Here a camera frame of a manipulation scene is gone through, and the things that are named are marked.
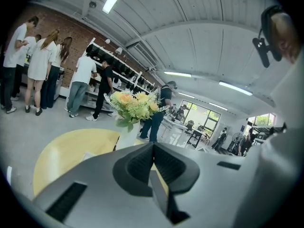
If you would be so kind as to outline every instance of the vase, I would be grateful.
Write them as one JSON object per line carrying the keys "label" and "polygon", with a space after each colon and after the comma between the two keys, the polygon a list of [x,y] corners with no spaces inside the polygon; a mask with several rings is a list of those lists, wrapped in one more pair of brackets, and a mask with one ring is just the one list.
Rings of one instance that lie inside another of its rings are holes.
{"label": "vase", "polygon": [[133,124],[133,129],[130,132],[128,132],[128,127],[123,127],[116,144],[116,150],[134,146],[139,127],[140,122]]}

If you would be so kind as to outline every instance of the long hair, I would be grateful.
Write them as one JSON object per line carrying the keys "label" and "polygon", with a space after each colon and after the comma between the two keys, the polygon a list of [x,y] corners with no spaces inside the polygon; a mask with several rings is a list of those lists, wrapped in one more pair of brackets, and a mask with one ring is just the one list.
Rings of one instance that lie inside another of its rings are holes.
{"label": "long hair", "polygon": [[48,45],[51,44],[52,41],[54,41],[56,43],[56,41],[58,39],[58,34],[59,34],[59,30],[58,29],[53,30],[52,33],[49,34],[47,36],[47,38],[45,39],[45,41],[42,43],[41,49],[47,48]]}
{"label": "long hair", "polygon": [[72,38],[71,37],[67,37],[64,39],[64,41],[61,44],[61,48],[60,48],[60,57],[62,60],[65,60],[67,58],[67,56],[70,54],[70,46],[72,44]]}

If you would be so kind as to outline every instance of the bouquet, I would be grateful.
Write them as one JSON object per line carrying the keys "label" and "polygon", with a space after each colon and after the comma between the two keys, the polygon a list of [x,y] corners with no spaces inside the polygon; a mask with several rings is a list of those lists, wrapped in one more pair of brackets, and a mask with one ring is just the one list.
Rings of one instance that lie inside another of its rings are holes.
{"label": "bouquet", "polygon": [[157,99],[158,89],[146,95],[144,92],[131,95],[129,92],[116,91],[110,97],[104,94],[107,103],[117,110],[122,119],[118,119],[116,125],[119,127],[128,127],[130,132],[133,124],[151,118],[157,112],[165,111],[168,106],[158,107],[160,103]]}

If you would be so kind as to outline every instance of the woman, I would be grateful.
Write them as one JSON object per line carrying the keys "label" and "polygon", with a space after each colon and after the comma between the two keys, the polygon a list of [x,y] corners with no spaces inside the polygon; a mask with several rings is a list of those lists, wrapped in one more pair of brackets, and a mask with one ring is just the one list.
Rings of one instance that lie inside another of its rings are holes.
{"label": "woman", "polygon": [[41,108],[52,108],[54,104],[54,95],[56,90],[56,81],[59,75],[61,64],[65,64],[69,55],[72,38],[67,37],[62,44],[57,45],[56,59],[52,62],[52,67],[48,75],[48,80],[45,81],[41,89]]}
{"label": "woman", "polygon": [[41,39],[34,49],[28,68],[28,88],[25,93],[25,112],[29,113],[29,99],[35,84],[36,116],[42,113],[40,108],[40,90],[43,81],[47,81],[51,64],[56,59],[56,44],[59,30],[55,29],[47,38]]}

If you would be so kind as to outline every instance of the blonde hair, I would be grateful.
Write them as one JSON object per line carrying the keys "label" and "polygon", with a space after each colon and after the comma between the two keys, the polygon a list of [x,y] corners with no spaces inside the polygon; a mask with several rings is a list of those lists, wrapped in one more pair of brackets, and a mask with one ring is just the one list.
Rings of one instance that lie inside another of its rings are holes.
{"label": "blonde hair", "polygon": [[59,30],[58,29],[53,30],[52,33],[49,34],[47,36],[47,38],[45,39],[45,41],[42,43],[41,49],[47,48],[48,45],[51,44],[52,41],[54,41],[56,43],[56,41],[58,39],[58,35],[59,35]]}

